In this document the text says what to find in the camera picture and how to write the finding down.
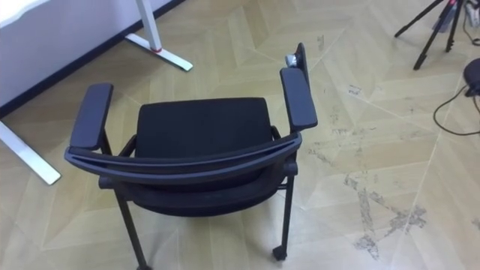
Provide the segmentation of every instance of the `dark baseboard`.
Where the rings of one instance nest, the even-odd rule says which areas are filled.
[[[180,5],[185,0],[172,0],[166,3],[163,7],[158,8],[154,12],[155,18],[158,18],[168,11],[171,11],[174,7]],[[87,52],[85,55],[80,56],[77,60],[71,62],[70,64],[64,66],[59,71],[48,76],[46,79],[37,83],[27,91],[24,91],[18,97],[15,97],[13,100],[6,103],[4,106],[0,106],[0,119],[7,116],[9,113],[12,113],[14,110],[20,108],[23,104],[26,104],[33,98],[37,97],[39,94],[45,92],[50,87],[54,86],[56,83],[62,81],[73,72],[79,70],[84,65],[88,64],[92,60],[96,59],[101,54],[105,53],[107,50],[110,50],[115,45],[119,44],[125,39],[125,36],[140,30],[143,27],[142,21],[139,20],[133,25],[128,26],[125,30],[111,37],[109,40],[103,42],[101,45],[95,47],[91,51]]]

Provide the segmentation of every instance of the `chair caster wheel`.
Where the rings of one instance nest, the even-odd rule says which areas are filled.
[[[278,246],[273,249],[273,257],[275,257],[277,261],[283,261],[287,258],[287,252],[284,250],[284,247]]]

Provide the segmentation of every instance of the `tripod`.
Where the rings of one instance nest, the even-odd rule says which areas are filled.
[[[407,25],[402,27],[400,30],[398,30],[397,34],[395,34],[395,37],[398,38],[402,33],[404,33],[410,26],[413,26],[417,21],[419,21],[423,16],[425,16],[427,13],[429,13],[431,10],[433,10],[437,5],[439,5],[443,0],[435,0],[432,4],[430,4],[427,8],[425,8],[419,15],[415,17],[411,22],[409,22]],[[449,15],[450,11],[452,8],[457,5],[457,11],[455,13],[455,17],[453,19],[453,23],[451,25],[451,30],[450,30],[450,36],[448,36],[447,40],[447,47],[445,51],[448,53],[452,49],[453,43],[454,43],[454,36],[455,36],[455,29],[457,28],[457,23],[458,23],[458,18],[460,18],[460,12],[462,5],[464,3],[464,0],[448,0],[447,5],[443,9],[442,13],[439,16],[439,20],[435,25],[435,28],[433,29],[433,33],[430,36],[430,39],[428,39],[427,44],[425,45],[425,48],[420,53],[420,56],[417,59],[417,62],[415,63],[415,66],[413,66],[413,69],[417,71],[420,69],[420,67],[423,64],[423,61],[427,58],[427,51],[430,49],[430,46],[434,42],[435,37],[437,36],[440,28],[442,27],[443,23],[446,21],[447,16]]]

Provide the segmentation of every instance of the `black chair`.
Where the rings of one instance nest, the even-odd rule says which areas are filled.
[[[139,270],[150,268],[127,201],[165,215],[209,217],[250,208],[278,190],[286,190],[286,202],[273,255],[285,260],[300,131],[317,125],[303,44],[287,64],[280,71],[290,125],[285,137],[270,125],[263,98],[153,103],[141,107],[136,135],[115,156],[104,129],[113,86],[88,89],[65,159],[99,175],[100,188],[113,189]]]

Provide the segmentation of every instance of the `chair backrest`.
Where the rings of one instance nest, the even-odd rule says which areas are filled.
[[[74,166],[99,176],[122,182],[168,188],[169,186],[213,185],[273,165],[283,169],[285,160],[296,153],[301,143],[301,135],[293,133],[241,151],[184,159],[112,156],[68,147],[65,158]]]

